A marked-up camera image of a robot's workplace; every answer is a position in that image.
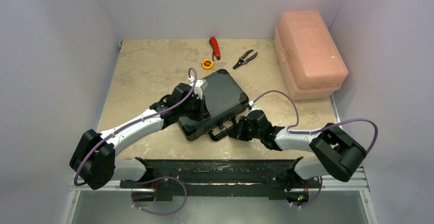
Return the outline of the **black poker carrying case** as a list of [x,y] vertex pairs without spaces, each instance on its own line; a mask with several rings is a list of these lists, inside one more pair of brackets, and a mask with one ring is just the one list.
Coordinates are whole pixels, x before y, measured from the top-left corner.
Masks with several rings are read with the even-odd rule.
[[212,141],[219,141],[236,127],[235,118],[247,109],[249,97],[226,69],[203,79],[207,83],[203,95],[210,117],[202,121],[181,117],[178,126],[189,141],[205,134]]

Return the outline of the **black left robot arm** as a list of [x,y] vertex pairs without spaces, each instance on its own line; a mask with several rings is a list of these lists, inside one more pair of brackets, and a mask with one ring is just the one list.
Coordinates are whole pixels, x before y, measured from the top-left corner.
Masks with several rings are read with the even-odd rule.
[[203,95],[206,86],[203,79],[180,83],[171,94],[130,121],[102,132],[84,132],[69,163],[75,171],[74,185],[97,190],[110,181],[125,180],[148,187],[153,174],[144,163],[139,159],[118,159],[118,155],[142,138],[177,123],[180,117],[196,121],[207,118]]

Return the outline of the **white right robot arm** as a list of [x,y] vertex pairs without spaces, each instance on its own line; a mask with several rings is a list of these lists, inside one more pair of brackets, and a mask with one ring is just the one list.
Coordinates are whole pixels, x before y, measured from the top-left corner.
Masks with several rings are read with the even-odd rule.
[[240,141],[257,139],[270,150],[313,153],[290,166],[287,179],[295,187],[324,175],[348,182],[367,156],[364,147],[337,124],[328,123],[318,130],[287,129],[273,125],[260,109],[241,116],[229,136]]

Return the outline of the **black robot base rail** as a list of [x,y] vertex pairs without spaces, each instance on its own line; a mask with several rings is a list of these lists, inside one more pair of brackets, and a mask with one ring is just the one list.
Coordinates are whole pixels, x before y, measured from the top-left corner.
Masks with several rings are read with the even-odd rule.
[[137,202],[171,201],[175,196],[266,197],[305,204],[316,191],[359,191],[368,188],[362,169],[348,182],[330,175],[297,179],[289,172],[295,160],[143,160],[138,182],[110,181],[97,190],[130,191]]

